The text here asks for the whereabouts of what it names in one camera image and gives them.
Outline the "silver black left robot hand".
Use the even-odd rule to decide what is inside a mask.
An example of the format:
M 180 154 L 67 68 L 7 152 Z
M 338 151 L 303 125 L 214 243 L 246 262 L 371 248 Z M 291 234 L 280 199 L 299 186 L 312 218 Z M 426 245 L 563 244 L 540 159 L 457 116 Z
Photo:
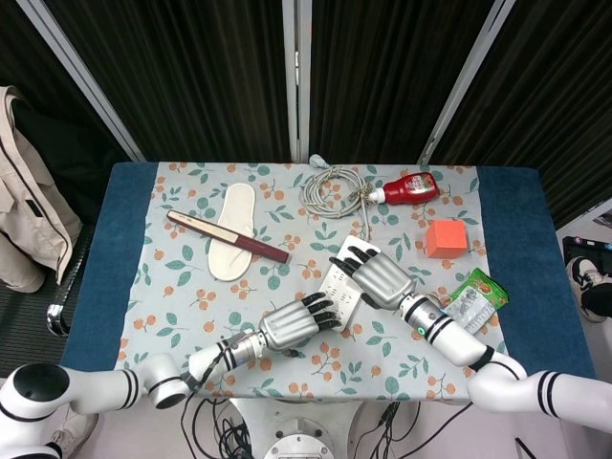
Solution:
M 300 343 L 341 325 L 333 306 L 324 292 L 292 301 L 262 317 L 257 337 L 265 349 L 296 358 Z

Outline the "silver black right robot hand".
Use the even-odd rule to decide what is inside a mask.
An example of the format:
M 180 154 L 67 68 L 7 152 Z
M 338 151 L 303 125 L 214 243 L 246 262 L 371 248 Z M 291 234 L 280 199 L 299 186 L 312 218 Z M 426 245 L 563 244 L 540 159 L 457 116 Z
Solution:
M 353 279 L 362 290 L 361 299 L 375 310 L 398 311 L 415 291 L 415 281 L 386 254 L 349 246 L 353 257 L 330 257 L 329 261 Z

